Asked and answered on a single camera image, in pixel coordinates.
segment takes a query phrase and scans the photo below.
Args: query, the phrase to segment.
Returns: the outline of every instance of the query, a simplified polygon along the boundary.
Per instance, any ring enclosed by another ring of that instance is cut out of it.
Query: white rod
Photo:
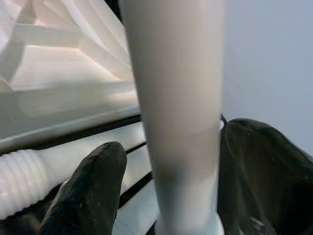
[[[111,141],[120,142],[125,150],[143,143],[141,122],[44,150],[19,150],[0,156],[0,219],[42,200],[51,189],[67,180],[92,150]],[[122,183],[123,191],[150,171],[144,149],[137,150],[128,159],[130,166]],[[143,167],[141,172],[138,168],[132,169],[133,160]]]
[[[151,181],[118,210],[112,235],[144,235],[158,215],[155,185]]]
[[[120,0],[163,234],[216,235],[222,0]]]

